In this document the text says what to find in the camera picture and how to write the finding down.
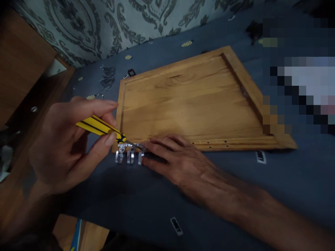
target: metal hook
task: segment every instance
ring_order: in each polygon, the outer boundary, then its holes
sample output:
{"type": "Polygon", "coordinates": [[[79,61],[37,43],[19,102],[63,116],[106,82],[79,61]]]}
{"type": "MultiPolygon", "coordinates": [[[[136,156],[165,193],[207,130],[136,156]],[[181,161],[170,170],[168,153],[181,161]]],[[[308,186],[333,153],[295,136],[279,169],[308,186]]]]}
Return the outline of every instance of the metal hook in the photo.
{"type": "Polygon", "coordinates": [[[134,154],[135,152],[135,147],[131,146],[130,150],[127,152],[127,163],[129,165],[132,165],[134,163],[134,154]]]}
{"type": "Polygon", "coordinates": [[[143,151],[139,152],[139,162],[138,162],[138,164],[139,164],[139,166],[141,166],[142,165],[142,157],[144,156],[144,152],[146,151],[146,148],[144,147],[143,144],[137,144],[137,145],[143,149],[143,151]]]}
{"type": "Polygon", "coordinates": [[[122,163],[123,153],[124,153],[127,146],[128,146],[128,144],[119,144],[119,150],[116,151],[116,155],[115,155],[115,163],[117,163],[117,164],[122,163]]]}

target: left hand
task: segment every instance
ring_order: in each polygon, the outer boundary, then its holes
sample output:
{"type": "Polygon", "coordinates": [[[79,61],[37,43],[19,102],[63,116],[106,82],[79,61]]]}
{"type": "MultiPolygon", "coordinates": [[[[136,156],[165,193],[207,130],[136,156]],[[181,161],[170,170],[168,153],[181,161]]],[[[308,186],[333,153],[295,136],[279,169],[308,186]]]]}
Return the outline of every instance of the left hand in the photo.
{"type": "Polygon", "coordinates": [[[96,115],[116,127],[112,111],[118,103],[111,100],[86,100],[74,97],[70,102],[50,107],[40,135],[30,149],[30,163],[37,183],[48,194],[64,193],[86,180],[107,156],[116,133],[104,135],[85,154],[89,132],[76,123],[96,115]]]}

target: fingernail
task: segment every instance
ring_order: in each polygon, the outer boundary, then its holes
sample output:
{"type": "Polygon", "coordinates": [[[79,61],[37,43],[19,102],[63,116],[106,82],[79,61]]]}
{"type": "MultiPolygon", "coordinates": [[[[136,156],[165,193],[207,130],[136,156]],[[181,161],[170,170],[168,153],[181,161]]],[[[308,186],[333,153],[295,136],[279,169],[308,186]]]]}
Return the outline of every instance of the fingernail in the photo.
{"type": "Polygon", "coordinates": [[[108,138],[105,140],[106,146],[112,146],[116,140],[116,132],[112,132],[108,138]]]}

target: wall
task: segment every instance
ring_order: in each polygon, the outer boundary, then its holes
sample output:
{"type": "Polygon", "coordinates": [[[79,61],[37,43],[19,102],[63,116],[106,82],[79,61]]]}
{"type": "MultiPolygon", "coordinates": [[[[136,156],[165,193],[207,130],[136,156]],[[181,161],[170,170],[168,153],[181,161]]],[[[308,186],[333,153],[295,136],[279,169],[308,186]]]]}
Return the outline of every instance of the wall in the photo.
{"type": "Polygon", "coordinates": [[[277,0],[18,0],[13,7],[70,65],[82,67],[266,1],[277,0]]]}

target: blue cloth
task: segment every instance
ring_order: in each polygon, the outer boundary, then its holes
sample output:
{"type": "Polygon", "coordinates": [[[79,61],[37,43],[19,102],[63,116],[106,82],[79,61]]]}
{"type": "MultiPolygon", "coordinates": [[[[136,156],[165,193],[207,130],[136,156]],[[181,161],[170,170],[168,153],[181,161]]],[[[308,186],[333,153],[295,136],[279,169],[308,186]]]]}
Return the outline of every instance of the blue cloth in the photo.
{"type": "MultiPolygon", "coordinates": [[[[335,137],[320,134],[318,126],[308,124],[308,115],[299,115],[299,108],[291,104],[291,97],[280,92],[269,73],[269,67],[280,65],[283,56],[330,55],[331,49],[327,47],[330,35],[320,26],[317,28],[315,22],[284,5],[257,5],[238,13],[231,21],[223,17],[79,69],[63,100],[74,95],[86,97],[98,93],[101,64],[116,67],[114,85],[104,95],[105,99],[117,100],[119,82],[131,68],[139,74],[199,55],[203,50],[230,45],[263,95],[270,95],[271,104],[278,105],[278,114],[285,114],[285,123],[299,124],[314,133],[293,134],[299,149],[282,154],[266,152],[266,165],[257,163],[254,151],[208,152],[205,155],[224,171],[259,185],[292,210],[334,229],[335,137]],[[277,20],[278,24],[274,28],[268,27],[270,35],[285,37],[285,47],[263,48],[258,42],[251,46],[251,40],[244,32],[246,27],[253,19],[262,22],[262,18],[274,17],[278,19],[272,21],[277,20]],[[188,40],[193,40],[193,44],[181,47],[188,40]],[[126,60],[126,55],[131,55],[132,59],[126,60]],[[79,82],[78,78],[82,76],[84,79],[79,82]]],[[[95,140],[97,136],[89,136],[89,147],[95,140]]],[[[144,166],[127,165],[125,160],[116,165],[114,159],[115,155],[109,154],[88,180],[71,191],[72,202],[67,214],[167,248],[271,250],[238,226],[191,202],[162,176],[144,166]],[[181,237],[177,236],[170,222],[172,217],[176,217],[184,232],[181,237]]]]}

